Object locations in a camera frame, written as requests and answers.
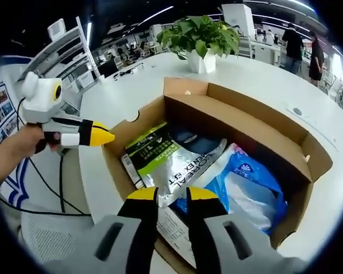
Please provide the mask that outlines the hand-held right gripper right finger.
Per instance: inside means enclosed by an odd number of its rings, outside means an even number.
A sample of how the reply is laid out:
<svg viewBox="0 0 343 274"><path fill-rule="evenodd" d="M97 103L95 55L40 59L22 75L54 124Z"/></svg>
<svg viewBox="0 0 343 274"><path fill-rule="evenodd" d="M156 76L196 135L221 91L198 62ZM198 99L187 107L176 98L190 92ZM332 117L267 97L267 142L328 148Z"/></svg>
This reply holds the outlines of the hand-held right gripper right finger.
<svg viewBox="0 0 343 274"><path fill-rule="evenodd" d="M229 214L206 189L186 189L189 240L198 273L304 273L306 263L283 257L267 234L243 217Z"/></svg>

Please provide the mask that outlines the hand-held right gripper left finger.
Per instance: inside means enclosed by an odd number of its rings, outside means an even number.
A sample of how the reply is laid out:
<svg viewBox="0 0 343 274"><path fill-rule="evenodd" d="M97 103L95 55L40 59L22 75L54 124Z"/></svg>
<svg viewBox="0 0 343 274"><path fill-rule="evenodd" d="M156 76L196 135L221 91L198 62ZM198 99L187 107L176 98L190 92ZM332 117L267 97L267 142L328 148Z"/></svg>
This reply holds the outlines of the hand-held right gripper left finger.
<svg viewBox="0 0 343 274"><path fill-rule="evenodd" d="M157 239L158 189L131 193L117 215L87 231L50 273L149 273Z"/></svg>

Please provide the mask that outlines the person's left hand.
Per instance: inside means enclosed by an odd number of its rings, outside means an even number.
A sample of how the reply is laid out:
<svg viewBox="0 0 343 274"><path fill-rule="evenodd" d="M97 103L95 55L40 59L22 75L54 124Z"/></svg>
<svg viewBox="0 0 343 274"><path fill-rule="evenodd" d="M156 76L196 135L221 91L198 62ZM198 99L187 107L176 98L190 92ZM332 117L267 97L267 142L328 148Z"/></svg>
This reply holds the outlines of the person's left hand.
<svg viewBox="0 0 343 274"><path fill-rule="evenodd" d="M43 129L34 124L26 124L13 136L13 151L17 157L29 158L35 154L40 141L45 141Z"/></svg>

